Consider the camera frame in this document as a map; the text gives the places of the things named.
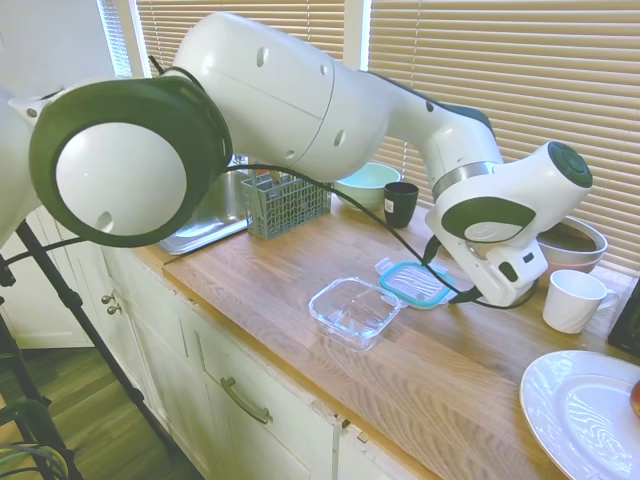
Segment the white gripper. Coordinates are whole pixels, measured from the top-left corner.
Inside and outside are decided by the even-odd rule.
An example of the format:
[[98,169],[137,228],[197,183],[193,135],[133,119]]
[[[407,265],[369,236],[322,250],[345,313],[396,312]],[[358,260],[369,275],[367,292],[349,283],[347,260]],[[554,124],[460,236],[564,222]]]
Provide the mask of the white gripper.
[[454,259],[482,296],[501,307],[516,302],[548,268],[537,242],[520,247],[455,242]]

